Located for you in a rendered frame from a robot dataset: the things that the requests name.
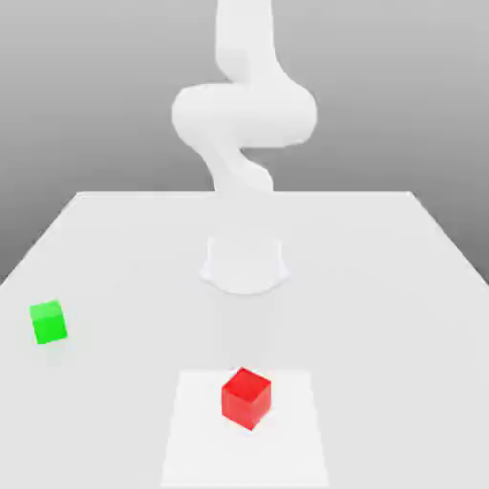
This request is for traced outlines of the small green cube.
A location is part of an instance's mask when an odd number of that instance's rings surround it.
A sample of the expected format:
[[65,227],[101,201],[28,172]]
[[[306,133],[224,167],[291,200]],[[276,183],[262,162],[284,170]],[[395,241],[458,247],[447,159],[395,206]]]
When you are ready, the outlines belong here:
[[38,344],[68,337],[63,310],[58,300],[30,306],[30,317]]

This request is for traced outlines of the small red cube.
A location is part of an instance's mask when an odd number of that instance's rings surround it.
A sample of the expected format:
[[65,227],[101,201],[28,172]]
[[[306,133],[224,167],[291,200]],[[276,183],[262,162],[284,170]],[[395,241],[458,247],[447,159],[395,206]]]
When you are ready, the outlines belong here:
[[245,368],[222,386],[222,415],[252,431],[271,407],[271,381]]

